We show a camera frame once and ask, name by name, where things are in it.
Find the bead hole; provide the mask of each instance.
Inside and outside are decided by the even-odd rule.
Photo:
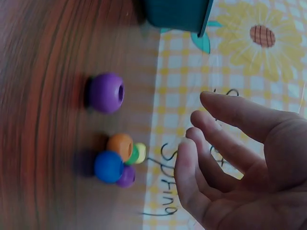
[[[129,157],[131,156],[131,154],[132,154],[132,145],[129,144]]]
[[[118,99],[121,102],[124,98],[124,87],[121,85],[118,90]]]

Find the purple bead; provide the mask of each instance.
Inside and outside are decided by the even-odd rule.
[[[135,169],[132,166],[125,165],[123,174],[120,179],[116,182],[119,187],[128,188],[133,185],[135,181]]]
[[[103,113],[113,113],[121,107],[124,99],[123,79],[114,73],[93,78],[89,89],[89,104]]]

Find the yellow bead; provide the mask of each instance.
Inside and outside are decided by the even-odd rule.
[[[146,158],[146,146],[143,143],[135,143],[135,147],[139,151],[139,157],[136,160],[136,164],[142,163]]]

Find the teal pot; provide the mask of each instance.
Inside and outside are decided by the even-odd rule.
[[[213,0],[143,0],[147,20],[156,27],[205,33]]]

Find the orange bead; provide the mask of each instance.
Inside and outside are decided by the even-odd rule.
[[[129,160],[133,150],[132,138],[124,133],[118,133],[110,137],[106,144],[106,149],[117,152],[123,162]]]

